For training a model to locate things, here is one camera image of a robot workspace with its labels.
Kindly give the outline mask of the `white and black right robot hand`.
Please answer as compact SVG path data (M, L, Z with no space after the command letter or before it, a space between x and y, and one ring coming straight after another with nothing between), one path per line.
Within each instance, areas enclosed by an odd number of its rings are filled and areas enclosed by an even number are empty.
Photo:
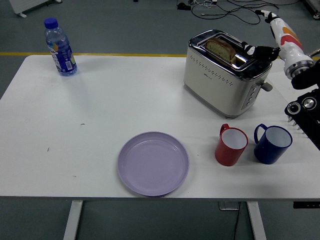
M278 48L267 46L253 46L242 42L243 50L257 60L273 61L280 57L285 62L285 70L294 67L314 65L311 57L303 52L302 44L291 27L277 14L267 10L256 10L257 15L263 16L270 24L271 32Z

